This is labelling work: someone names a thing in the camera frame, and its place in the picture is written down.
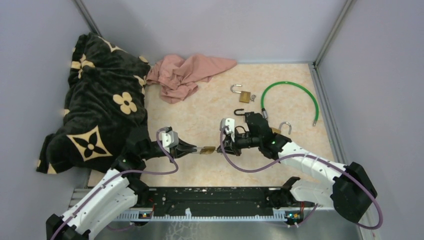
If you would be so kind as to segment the long-shackle brass padlock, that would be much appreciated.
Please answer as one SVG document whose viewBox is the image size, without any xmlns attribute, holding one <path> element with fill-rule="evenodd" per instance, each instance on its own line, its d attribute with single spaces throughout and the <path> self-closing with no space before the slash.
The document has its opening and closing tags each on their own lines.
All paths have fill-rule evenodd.
<svg viewBox="0 0 424 240">
<path fill-rule="evenodd" d="M 196 150 L 195 154 L 209 155 L 209 154 L 213 154 L 216 151 L 216 147 L 215 146 L 203 146 L 203 147 L 196 147 L 195 150 Z"/>
</svg>

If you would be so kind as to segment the large brass padlock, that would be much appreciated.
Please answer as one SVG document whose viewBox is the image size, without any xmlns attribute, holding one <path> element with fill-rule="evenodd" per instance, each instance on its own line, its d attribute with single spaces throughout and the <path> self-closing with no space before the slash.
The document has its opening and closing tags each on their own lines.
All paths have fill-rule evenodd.
<svg viewBox="0 0 424 240">
<path fill-rule="evenodd" d="M 273 133 L 281 134 L 285 127 L 288 135 L 290 135 L 292 133 L 292 125 L 287 121 L 281 122 L 278 128 L 272 127 L 271 130 Z"/>
</svg>

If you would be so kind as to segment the black padlock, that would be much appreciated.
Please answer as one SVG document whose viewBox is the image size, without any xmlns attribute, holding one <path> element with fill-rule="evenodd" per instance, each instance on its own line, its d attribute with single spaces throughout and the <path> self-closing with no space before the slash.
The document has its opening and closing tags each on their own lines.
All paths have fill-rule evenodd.
<svg viewBox="0 0 424 240">
<path fill-rule="evenodd" d="M 235 109 L 234 111 L 233 111 L 233 114 L 235 115 L 235 116 L 246 116 L 246 112 L 245 112 L 245 109 L 244 108 L 238 108 L 238 109 Z"/>
</svg>

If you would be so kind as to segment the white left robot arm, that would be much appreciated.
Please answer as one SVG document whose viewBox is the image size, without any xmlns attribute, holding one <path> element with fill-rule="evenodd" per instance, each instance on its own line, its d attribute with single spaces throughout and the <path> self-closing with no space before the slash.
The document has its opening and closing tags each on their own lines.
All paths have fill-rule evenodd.
<svg viewBox="0 0 424 240">
<path fill-rule="evenodd" d="M 171 127 L 156 132 L 152 141 L 146 127 L 134 128 L 121 154 L 103 179 L 76 205 L 61 216 L 52 214 L 46 221 L 48 240 L 92 240 L 121 213 L 150 203 L 150 188 L 142 175 L 164 176 L 179 170 L 177 158 L 197 152 L 196 145 L 179 138 Z M 175 169 L 166 172 L 146 170 L 146 160 L 168 157 Z"/>
</svg>

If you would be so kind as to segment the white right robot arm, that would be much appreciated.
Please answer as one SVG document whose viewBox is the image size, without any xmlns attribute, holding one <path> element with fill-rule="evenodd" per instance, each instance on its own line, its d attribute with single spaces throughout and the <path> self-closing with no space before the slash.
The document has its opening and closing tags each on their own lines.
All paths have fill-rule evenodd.
<svg viewBox="0 0 424 240">
<path fill-rule="evenodd" d="M 371 205 L 380 214 L 376 201 L 378 195 L 362 165 L 352 162 L 345 165 L 320 157 L 301 147 L 289 137 L 275 131 L 260 114 L 245 114 L 247 130 L 240 133 L 233 118 L 220 121 L 220 143 L 217 151 L 227 162 L 244 173 L 257 173 L 277 163 L 295 168 L 316 181 L 293 178 L 282 191 L 281 199 L 287 206 L 298 202 L 310 202 L 333 208 L 347 221 L 359 224 Z M 240 156 L 243 149 L 257 148 L 271 163 L 257 168 L 237 166 L 229 155 Z"/>
</svg>

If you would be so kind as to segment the small brass padlock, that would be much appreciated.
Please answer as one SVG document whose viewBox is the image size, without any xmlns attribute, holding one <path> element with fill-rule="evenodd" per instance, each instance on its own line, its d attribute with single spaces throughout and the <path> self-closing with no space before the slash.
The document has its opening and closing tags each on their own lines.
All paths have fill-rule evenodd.
<svg viewBox="0 0 424 240">
<path fill-rule="evenodd" d="M 248 91 L 235 90 L 235 87 L 242 87 L 241 84 L 233 84 L 230 87 L 231 92 L 239 94 L 239 102 L 248 104 L 251 101 L 251 93 Z"/>
</svg>

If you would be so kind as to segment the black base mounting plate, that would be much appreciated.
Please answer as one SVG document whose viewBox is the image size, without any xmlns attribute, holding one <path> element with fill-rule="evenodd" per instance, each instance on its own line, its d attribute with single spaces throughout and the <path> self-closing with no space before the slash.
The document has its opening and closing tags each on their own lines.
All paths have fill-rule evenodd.
<svg viewBox="0 0 424 240">
<path fill-rule="evenodd" d="M 303 221 L 312 202 L 295 200 L 282 187 L 157 187 L 137 206 L 138 222 Z"/>
</svg>

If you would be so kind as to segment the pink crumpled cloth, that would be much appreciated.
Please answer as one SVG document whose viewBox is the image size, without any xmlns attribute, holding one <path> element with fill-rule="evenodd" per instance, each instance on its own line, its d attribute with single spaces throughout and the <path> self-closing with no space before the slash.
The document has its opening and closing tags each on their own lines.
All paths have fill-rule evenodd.
<svg viewBox="0 0 424 240">
<path fill-rule="evenodd" d="M 234 68 L 235 59 L 194 54 L 184 59 L 176 54 L 166 55 L 146 76 L 148 85 L 160 85 L 160 98 L 168 104 L 185 101 L 195 94 L 198 82 L 208 83 L 223 72 Z"/>
</svg>

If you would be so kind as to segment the black floral plush blanket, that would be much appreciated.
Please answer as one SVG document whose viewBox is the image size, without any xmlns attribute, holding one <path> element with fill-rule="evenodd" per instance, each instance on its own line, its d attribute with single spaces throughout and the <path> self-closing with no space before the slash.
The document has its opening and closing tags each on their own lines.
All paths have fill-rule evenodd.
<svg viewBox="0 0 424 240">
<path fill-rule="evenodd" d="M 73 48 L 63 124 L 45 137 L 36 171 L 59 174 L 73 167 L 106 172 L 130 131 L 147 124 L 144 57 L 103 37 L 79 36 Z"/>
</svg>

